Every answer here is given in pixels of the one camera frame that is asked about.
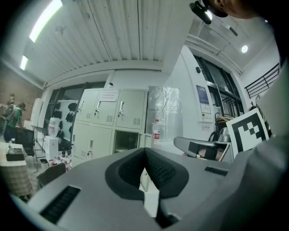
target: clear plastic sheet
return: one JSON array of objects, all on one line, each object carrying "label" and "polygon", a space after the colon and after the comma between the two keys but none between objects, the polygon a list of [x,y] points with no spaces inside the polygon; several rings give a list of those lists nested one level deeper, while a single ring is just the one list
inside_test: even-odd
[{"label": "clear plastic sheet", "polygon": [[183,135],[180,89],[149,86],[146,133],[152,134],[155,120],[159,120],[159,141]]}]

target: black railing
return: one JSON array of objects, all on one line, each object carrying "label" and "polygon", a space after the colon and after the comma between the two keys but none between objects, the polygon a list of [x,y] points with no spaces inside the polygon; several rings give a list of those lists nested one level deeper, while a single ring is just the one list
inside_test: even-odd
[{"label": "black railing", "polygon": [[259,79],[255,80],[253,83],[245,87],[249,98],[260,94],[261,92],[267,90],[274,80],[277,78],[279,73],[279,64],[276,64],[272,69],[270,69],[266,74],[261,76]]}]

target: white box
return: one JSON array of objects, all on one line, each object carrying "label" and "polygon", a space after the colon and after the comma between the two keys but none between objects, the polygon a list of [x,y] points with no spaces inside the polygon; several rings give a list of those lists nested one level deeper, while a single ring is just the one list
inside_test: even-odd
[{"label": "white box", "polygon": [[44,138],[43,149],[45,151],[47,161],[55,160],[54,157],[58,157],[58,138],[46,136]]}]

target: brick wall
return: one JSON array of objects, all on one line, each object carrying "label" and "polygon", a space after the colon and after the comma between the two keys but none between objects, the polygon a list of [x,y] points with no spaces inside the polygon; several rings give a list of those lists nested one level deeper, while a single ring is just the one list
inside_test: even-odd
[{"label": "brick wall", "polygon": [[17,75],[14,71],[0,63],[0,103],[6,104],[10,94],[15,94],[15,104],[20,102],[26,104],[26,111],[22,114],[24,120],[30,120],[32,108],[36,98],[41,98],[42,90]]}]

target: table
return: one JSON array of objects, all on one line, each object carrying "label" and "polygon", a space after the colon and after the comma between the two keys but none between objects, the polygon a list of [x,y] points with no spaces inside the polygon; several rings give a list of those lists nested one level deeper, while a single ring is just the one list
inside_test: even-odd
[{"label": "table", "polygon": [[16,196],[29,195],[32,190],[32,183],[28,175],[26,161],[7,161],[8,145],[11,145],[12,148],[21,148],[24,158],[27,157],[21,144],[0,143],[0,174],[10,193]]}]

